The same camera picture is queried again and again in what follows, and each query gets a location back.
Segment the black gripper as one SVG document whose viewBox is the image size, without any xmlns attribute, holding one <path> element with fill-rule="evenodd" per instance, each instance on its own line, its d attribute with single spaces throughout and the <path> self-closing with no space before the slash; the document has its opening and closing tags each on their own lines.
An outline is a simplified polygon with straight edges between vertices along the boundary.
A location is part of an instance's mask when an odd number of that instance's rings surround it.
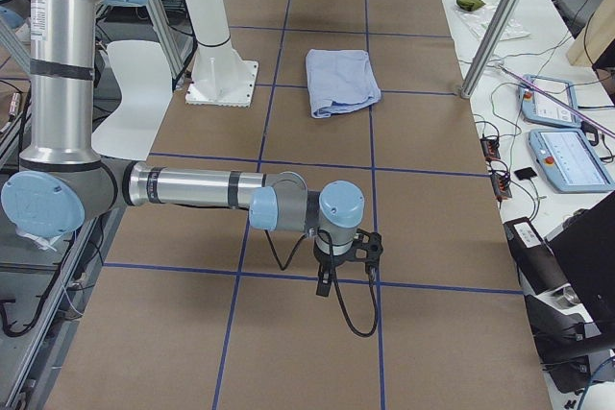
<svg viewBox="0 0 615 410">
<path fill-rule="evenodd" d="M 349 257 L 349 253 L 330 255 L 325 253 L 320 248 L 314 248 L 313 254 L 319 263 L 318 281 L 316 287 L 317 296 L 328 296 L 332 286 L 332 276 L 334 270 L 345 263 Z"/>
</svg>

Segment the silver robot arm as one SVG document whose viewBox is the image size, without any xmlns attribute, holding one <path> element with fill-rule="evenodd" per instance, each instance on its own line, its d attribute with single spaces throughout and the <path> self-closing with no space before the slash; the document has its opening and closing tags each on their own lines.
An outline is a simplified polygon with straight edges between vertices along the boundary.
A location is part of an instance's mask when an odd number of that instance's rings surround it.
<svg viewBox="0 0 615 410">
<path fill-rule="evenodd" d="M 178 170 L 146 160 L 172 98 L 159 44 L 123 40 L 109 46 L 121 90 L 117 110 L 93 122 L 95 22 L 98 7 L 148 0 L 31 0 L 32 128 L 19 170 L 1 204 L 17 231 L 53 240 L 121 206 L 188 205 L 244 209 L 250 225 L 297 231 L 314 241 L 317 292 L 338 285 L 337 268 L 365 261 L 364 198 L 347 181 L 311 191 L 293 173 Z"/>
</svg>

